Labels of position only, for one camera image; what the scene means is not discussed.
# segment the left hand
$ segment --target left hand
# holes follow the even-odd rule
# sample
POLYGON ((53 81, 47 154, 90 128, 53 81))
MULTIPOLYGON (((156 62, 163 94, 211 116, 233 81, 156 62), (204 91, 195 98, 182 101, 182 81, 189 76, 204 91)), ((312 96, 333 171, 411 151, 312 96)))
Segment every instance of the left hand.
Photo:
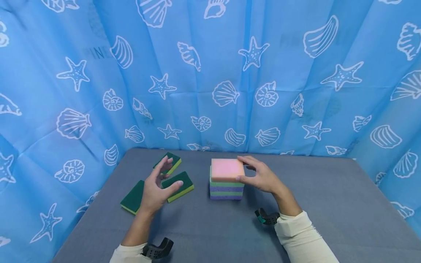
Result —
POLYGON ((168 159, 168 156, 165 156, 145 180, 142 202, 139 209, 140 212, 151 215, 155 214, 161 209, 167 199, 183 185, 183 181, 177 181, 170 187, 161 189, 161 181, 170 176, 168 174, 161 175, 161 172, 171 169, 173 166, 172 162, 172 158, 168 159))

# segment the green scouring pad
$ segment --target green scouring pad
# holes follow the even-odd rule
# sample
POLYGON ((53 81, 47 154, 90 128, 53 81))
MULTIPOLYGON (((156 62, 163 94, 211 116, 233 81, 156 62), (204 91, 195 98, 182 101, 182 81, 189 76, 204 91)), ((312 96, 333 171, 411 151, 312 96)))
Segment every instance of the green scouring pad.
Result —
POLYGON ((135 215, 140 207, 140 203, 142 202, 144 185, 145 182, 140 180, 121 201, 121 207, 135 215))
POLYGON ((168 203, 171 203, 175 199, 187 194, 188 192, 190 192, 191 190, 195 188, 195 186, 193 185, 192 181, 190 180, 186 172, 179 173, 174 177, 171 177, 165 181, 162 181, 162 188, 165 189, 169 187, 170 185, 172 185, 173 183, 175 183, 176 181, 183 181, 183 185, 180 187, 180 189, 177 192, 175 192, 172 196, 170 196, 170 198, 168 198, 168 203))
MULTIPOLYGON (((165 156, 168 156, 168 159, 173 158, 173 167, 169 170, 163 171, 162 174, 172 174, 172 172, 181 164, 181 158, 170 152, 167 152, 164 156, 162 156, 162 158, 164 158, 165 156)), ((155 166, 158 165, 162 158, 154 165, 153 169, 155 169, 155 166)))

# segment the blue curtain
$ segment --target blue curtain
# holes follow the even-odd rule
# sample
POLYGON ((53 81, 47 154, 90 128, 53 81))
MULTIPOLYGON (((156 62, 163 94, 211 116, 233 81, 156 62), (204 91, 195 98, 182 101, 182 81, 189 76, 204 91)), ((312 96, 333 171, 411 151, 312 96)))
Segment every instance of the blue curtain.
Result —
POLYGON ((421 236, 420 1, 0 7, 1 262, 52 259, 133 147, 353 158, 421 236))

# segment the starfish print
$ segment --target starfish print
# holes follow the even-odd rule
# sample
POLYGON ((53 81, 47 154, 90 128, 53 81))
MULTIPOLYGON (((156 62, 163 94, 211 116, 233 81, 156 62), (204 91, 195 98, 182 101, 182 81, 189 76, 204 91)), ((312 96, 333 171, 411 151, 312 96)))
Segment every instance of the starfish print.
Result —
POLYGON ((329 128, 322 129, 322 122, 318 122, 314 126, 303 125, 302 127, 307 132, 306 136, 304 136, 304 139, 308 139, 310 137, 314 137, 318 141, 320 141, 322 139, 320 137, 322 135, 322 133, 327 133, 327 132, 330 132, 332 130, 332 129, 329 129, 329 128))
POLYGON ((364 61, 358 62, 349 68, 344 68, 341 64, 336 65, 335 73, 325 80, 322 80, 320 84, 333 82, 335 84, 335 90, 339 91, 342 86, 348 83, 360 83, 362 79, 355 77, 354 74, 364 64, 364 61))
POLYGON ((82 81, 91 81, 85 74, 86 60, 81 60, 79 64, 75 64, 71 59, 66 57, 66 61, 70 70, 58 73, 56 77, 58 79, 72 79, 75 84, 75 91, 79 92, 82 81))
POLYGON ((165 134, 165 139, 173 137, 173 138, 176 138, 177 140, 179 140, 180 138, 179 138, 177 133, 182 132, 181 130, 172 129, 171 125, 169 125, 169 124, 167 124, 166 129, 158 128, 158 130, 160 130, 163 134, 165 134))
POLYGON ((240 49, 238 53, 245 56, 245 64, 242 68, 243 71, 246 71, 248 67, 254 65, 260 68, 260 58, 263 52, 270 46, 269 43, 264 44, 261 47, 257 46, 256 38, 254 36, 250 39, 250 48, 248 50, 240 49))
POLYGON ((40 240, 43 236, 48 236, 48 239, 51 241, 53 240, 53 227, 58 224, 63 218, 62 217, 54 217, 53 213, 56 210, 57 203, 54 203, 50 207, 50 211, 48 215, 44 215, 40 213, 41 220, 43 221, 43 228, 31 239, 29 243, 33 243, 35 241, 40 240))
POLYGON ((12 176, 10 172, 10 167, 12 166, 14 156, 9 155, 7 158, 3 156, 0 152, 0 182, 6 181, 8 183, 16 183, 16 179, 12 176))
POLYGON ((157 79, 154 76, 151 76, 152 81, 154 82, 154 85, 149 89, 150 93, 158 92, 162 99, 166 99, 166 91, 176 91, 177 88, 173 86, 168 86, 168 73, 165 73, 162 79, 157 79))

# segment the forearm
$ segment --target forearm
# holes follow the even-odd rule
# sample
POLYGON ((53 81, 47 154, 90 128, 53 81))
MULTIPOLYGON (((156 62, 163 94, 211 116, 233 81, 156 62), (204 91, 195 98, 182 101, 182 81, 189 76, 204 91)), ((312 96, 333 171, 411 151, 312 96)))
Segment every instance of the forearm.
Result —
POLYGON ((276 187, 272 192, 272 195, 278 204, 279 212, 281 212, 281 214, 297 216, 303 211, 295 200, 291 190, 284 184, 281 183, 276 187))
POLYGON ((139 209, 131 227, 121 242, 121 245, 125 247, 134 247, 145 244, 149 238, 149 229, 153 217, 153 213, 139 209))

